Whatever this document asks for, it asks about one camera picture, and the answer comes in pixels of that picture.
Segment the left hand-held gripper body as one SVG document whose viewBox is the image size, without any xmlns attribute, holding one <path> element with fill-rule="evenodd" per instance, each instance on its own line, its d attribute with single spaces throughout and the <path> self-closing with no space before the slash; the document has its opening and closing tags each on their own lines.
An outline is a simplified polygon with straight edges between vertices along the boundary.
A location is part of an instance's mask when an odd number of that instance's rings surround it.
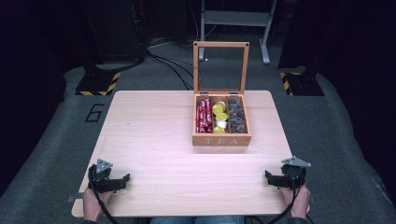
<svg viewBox="0 0 396 224">
<path fill-rule="evenodd" d="M 98 159 L 97 163 L 89 168 L 89 188 L 100 193 L 121 189 L 122 180 L 109 177 L 112 166 L 112 163 Z"/>
</svg>

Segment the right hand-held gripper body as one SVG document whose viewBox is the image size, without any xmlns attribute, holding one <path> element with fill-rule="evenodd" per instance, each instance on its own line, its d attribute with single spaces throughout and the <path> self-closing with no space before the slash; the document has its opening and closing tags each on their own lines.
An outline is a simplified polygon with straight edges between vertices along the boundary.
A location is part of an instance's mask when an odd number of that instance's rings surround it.
<svg viewBox="0 0 396 224">
<path fill-rule="evenodd" d="M 311 163 L 295 156 L 282 161 L 282 175 L 273 176 L 273 185 L 281 188 L 297 189 L 305 183 L 306 169 Z"/>
</svg>

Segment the person's left hand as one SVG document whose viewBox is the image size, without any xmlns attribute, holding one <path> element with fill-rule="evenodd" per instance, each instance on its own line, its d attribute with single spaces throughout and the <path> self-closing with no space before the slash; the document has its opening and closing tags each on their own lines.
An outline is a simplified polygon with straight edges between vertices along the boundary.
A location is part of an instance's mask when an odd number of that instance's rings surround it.
<svg viewBox="0 0 396 224">
<path fill-rule="evenodd" d="M 98 220 L 103 214 L 103 210 L 99 205 L 99 202 L 94 192 L 91 189 L 89 188 L 85 189 L 82 196 L 82 201 L 83 201 L 83 214 L 84 214 L 83 220 L 89 222 L 98 222 Z"/>
</svg>

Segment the person's right hand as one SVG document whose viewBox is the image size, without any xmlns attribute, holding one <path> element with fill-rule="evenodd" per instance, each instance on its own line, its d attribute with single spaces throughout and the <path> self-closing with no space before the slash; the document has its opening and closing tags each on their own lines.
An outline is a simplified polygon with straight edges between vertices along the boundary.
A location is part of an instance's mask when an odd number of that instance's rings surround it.
<svg viewBox="0 0 396 224">
<path fill-rule="evenodd" d="M 296 195 L 293 194 L 291 189 L 280 188 L 279 190 L 283 196 L 285 205 L 293 203 L 293 206 L 290 209 L 290 216 L 294 218 L 307 219 L 307 211 L 311 196 L 311 192 L 307 186 L 300 186 Z"/>
</svg>

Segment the pile of dark grey packets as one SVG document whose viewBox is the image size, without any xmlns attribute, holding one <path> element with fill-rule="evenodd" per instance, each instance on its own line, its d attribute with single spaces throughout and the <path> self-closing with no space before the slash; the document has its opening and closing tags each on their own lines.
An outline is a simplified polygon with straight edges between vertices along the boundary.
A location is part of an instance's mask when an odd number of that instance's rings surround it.
<svg viewBox="0 0 396 224">
<path fill-rule="evenodd" d="M 231 97 L 228 100 L 229 121 L 232 133 L 247 133 L 248 127 L 245 117 L 245 109 L 242 100 L 237 97 Z"/>
</svg>

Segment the wooden tea box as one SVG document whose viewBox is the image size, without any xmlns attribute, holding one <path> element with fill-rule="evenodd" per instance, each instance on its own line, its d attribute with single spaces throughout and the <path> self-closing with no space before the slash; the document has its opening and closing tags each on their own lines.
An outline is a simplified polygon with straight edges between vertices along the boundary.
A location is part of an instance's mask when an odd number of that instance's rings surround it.
<svg viewBox="0 0 396 224">
<path fill-rule="evenodd" d="M 245 99 L 248 42 L 193 43 L 192 143 L 246 147 L 250 131 Z"/>
</svg>

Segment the bunch of red packets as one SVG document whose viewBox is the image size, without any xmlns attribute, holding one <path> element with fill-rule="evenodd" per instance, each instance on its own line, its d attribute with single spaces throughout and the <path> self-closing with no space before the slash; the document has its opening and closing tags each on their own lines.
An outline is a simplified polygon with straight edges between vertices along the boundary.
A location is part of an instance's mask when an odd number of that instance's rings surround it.
<svg viewBox="0 0 396 224">
<path fill-rule="evenodd" d="M 196 132 L 213 133 L 212 123 L 212 104 L 209 98 L 205 98 L 196 107 Z"/>
</svg>

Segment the black yellow striped stand base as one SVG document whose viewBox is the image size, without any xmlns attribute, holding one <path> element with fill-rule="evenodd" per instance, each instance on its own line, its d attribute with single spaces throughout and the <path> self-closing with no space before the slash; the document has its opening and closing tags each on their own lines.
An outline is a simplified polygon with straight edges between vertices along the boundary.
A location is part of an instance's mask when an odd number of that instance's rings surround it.
<svg viewBox="0 0 396 224">
<path fill-rule="evenodd" d="M 282 72 L 280 78 L 287 95 L 291 96 L 323 96 L 324 92 L 314 77 L 306 77 L 300 73 Z"/>
<path fill-rule="evenodd" d="M 85 74 L 76 87 L 75 95 L 109 95 L 114 91 L 119 78 L 120 73 Z"/>
</svg>

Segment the white metal stand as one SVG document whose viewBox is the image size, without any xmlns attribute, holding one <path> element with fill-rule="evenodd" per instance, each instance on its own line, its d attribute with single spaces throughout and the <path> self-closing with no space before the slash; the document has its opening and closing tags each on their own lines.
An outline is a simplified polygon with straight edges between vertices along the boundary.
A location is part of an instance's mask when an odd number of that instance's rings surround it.
<svg viewBox="0 0 396 224">
<path fill-rule="evenodd" d="M 262 62 L 268 65 L 270 63 L 270 58 L 267 39 L 275 16 L 276 4 L 277 0 L 271 0 L 271 6 L 268 12 L 223 11 L 207 10 L 205 8 L 205 0 L 201 0 L 200 41 L 205 41 L 205 27 L 208 24 L 263 27 L 264 33 L 259 42 Z"/>
</svg>

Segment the grey metal table bracket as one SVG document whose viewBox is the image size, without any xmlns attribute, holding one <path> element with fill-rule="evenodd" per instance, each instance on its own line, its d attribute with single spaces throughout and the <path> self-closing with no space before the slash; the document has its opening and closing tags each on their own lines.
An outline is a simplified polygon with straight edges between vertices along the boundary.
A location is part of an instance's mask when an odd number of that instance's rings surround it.
<svg viewBox="0 0 396 224">
<path fill-rule="evenodd" d="M 74 195 L 68 196 L 68 197 L 66 198 L 65 201 L 66 201 L 67 203 L 74 203 L 75 200 L 81 199 L 81 198 L 82 198 L 82 195 L 83 195 L 82 192 L 78 192 L 78 193 L 76 193 L 76 194 L 74 194 Z"/>
</svg>

